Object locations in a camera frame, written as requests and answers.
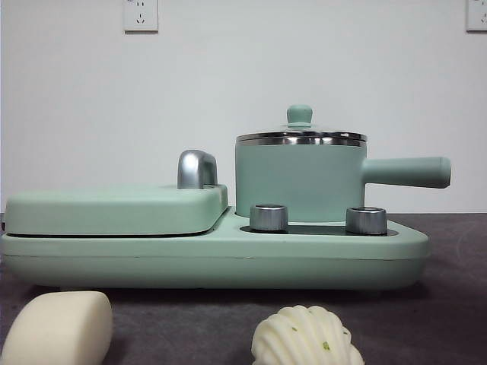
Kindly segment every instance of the dark countertop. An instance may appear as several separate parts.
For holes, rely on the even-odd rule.
[[[420,282],[402,290],[102,290],[114,334],[104,364],[250,365],[253,331],[283,306],[324,306],[368,365],[486,365],[487,214],[391,214],[430,236]],[[0,267],[0,345],[35,287]]]

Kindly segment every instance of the electrical outlet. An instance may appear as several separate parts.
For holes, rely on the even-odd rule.
[[[466,0],[466,31],[487,31],[487,0]]]
[[[125,32],[157,32],[159,29],[158,0],[123,0]]]

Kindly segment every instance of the mint green saucepan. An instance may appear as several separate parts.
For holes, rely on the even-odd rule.
[[[446,157],[367,159],[367,137],[311,125],[312,109],[293,105],[284,128],[237,138],[237,214],[250,207],[288,207],[290,221],[344,221],[347,208],[364,205],[365,184],[445,188]]]

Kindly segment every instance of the silver knob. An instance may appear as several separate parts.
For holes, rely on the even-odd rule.
[[[387,233],[386,211],[371,207],[348,208],[345,229],[358,234],[385,234]]]
[[[284,205],[254,205],[250,208],[250,228],[264,231],[288,230],[288,209]]]

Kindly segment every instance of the glass lid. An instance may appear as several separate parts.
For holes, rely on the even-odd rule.
[[[311,124],[313,110],[297,104],[288,108],[288,124],[267,132],[237,137],[237,145],[255,144],[341,144],[363,146],[367,136],[352,132],[331,132]]]

